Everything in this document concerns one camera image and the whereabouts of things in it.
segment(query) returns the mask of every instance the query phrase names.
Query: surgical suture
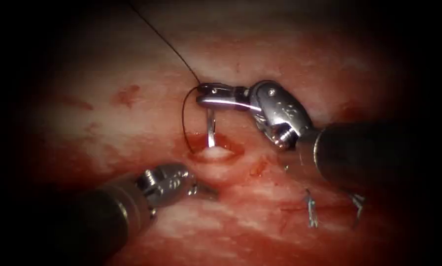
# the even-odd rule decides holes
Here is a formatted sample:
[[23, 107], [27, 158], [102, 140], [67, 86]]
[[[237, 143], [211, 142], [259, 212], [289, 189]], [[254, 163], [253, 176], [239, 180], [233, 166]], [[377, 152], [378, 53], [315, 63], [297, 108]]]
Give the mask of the surgical suture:
[[311, 192], [306, 189], [306, 197], [305, 197], [306, 205], [308, 208], [308, 216], [309, 216], [309, 228], [318, 228], [318, 216], [316, 214], [316, 202], [311, 196]]

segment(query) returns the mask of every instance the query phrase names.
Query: white fibrous tissue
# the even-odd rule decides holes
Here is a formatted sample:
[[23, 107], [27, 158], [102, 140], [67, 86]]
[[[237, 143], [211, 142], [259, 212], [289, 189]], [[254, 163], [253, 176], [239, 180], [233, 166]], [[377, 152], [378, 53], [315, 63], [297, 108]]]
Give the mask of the white fibrous tissue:
[[214, 147], [210, 147], [210, 148], [205, 148], [200, 153], [198, 153], [197, 156], [208, 159], [208, 160], [219, 160], [219, 159], [224, 159], [224, 158], [230, 157], [233, 154], [234, 154], [234, 152], [232, 152], [228, 149], [225, 149], [223, 147], [214, 146]]

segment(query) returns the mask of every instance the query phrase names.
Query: black suture thread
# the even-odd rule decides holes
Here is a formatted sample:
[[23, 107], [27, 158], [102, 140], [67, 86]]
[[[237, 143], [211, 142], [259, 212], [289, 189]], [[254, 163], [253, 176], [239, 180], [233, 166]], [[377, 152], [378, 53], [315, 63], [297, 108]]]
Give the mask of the black suture thread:
[[131, 6], [132, 10], [137, 13], [137, 15], [139, 16], [139, 18], [141, 18], [154, 32], [156, 35], [158, 35], [158, 37], [160, 37], [160, 39], [162, 39], [163, 42], [165, 42], [172, 50], [173, 52], [176, 53], [176, 55], [183, 61], [183, 63], [185, 64], [185, 66], [189, 69], [189, 71], [193, 74], [193, 76], [195, 77], [196, 81], [198, 82], [198, 84], [201, 84], [200, 79], [198, 78], [198, 76], [196, 76], [195, 72], [193, 71], [193, 69], [191, 69], [190, 65], [188, 65], [188, 63], [183, 59], [183, 57], [180, 55], [180, 53], [178, 53], [178, 51], [175, 49], [175, 47], [173, 47], [173, 45], [167, 40], [165, 39], [160, 32], [158, 32], [158, 30], [152, 25], [150, 24], [150, 22], [148, 22], [148, 20], [142, 16], [142, 14], [140, 14], [139, 11], [137, 11], [137, 9], [134, 7], [134, 5], [132, 5], [132, 3], [130, 1], [128, 1], [129, 5]]
[[185, 129], [185, 103], [188, 99], [188, 96], [195, 90], [197, 87], [194, 87], [185, 96], [185, 99], [183, 99], [183, 107], [181, 108], [181, 126], [183, 127], [183, 135], [185, 137], [186, 146], [188, 146], [188, 149], [191, 153], [194, 153], [193, 148], [191, 148], [190, 142], [188, 141], [188, 136], [186, 135], [186, 129]]
[[[142, 14], [140, 14], [140, 12], [135, 8], [135, 6], [130, 2], [127, 1], [127, 3], [129, 4], [129, 6], [132, 8], [132, 10], [137, 13], [137, 15], [139, 16], [139, 18], [141, 18], [152, 30], [153, 32], [155, 32], [156, 35], [158, 35], [158, 37], [160, 37], [160, 39], [162, 39], [163, 42], [165, 42], [172, 50], [173, 52], [176, 53], [176, 55], [181, 59], [181, 61], [183, 61], [183, 63], [185, 64], [185, 66], [188, 68], [188, 70], [193, 74], [193, 76], [195, 77], [196, 81], [198, 82], [198, 84], [201, 84], [200, 79], [198, 78], [198, 76], [196, 76], [195, 72], [193, 71], [193, 69], [188, 65], [188, 63], [183, 59], [183, 57], [180, 55], [180, 53], [178, 53], [178, 51], [173, 47], [173, 45], [168, 42], [167, 39], [165, 39], [159, 32], [158, 30], [152, 25], [150, 24], [150, 22], [148, 22], [148, 20], [142, 16]], [[183, 128], [183, 136], [185, 138], [185, 142], [186, 142], [186, 146], [188, 146], [188, 149], [190, 150], [191, 153], [194, 153], [193, 148], [190, 145], [190, 142], [188, 141], [188, 136], [186, 135], [186, 128], [185, 128], [185, 104], [186, 104], [186, 100], [188, 99], [188, 96], [196, 89], [196, 87], [194, 87], [193, 89], [191, 89], [185, 96], [185, 99], [183, 100], [183, 106], [181, 108], [181, 125]]]

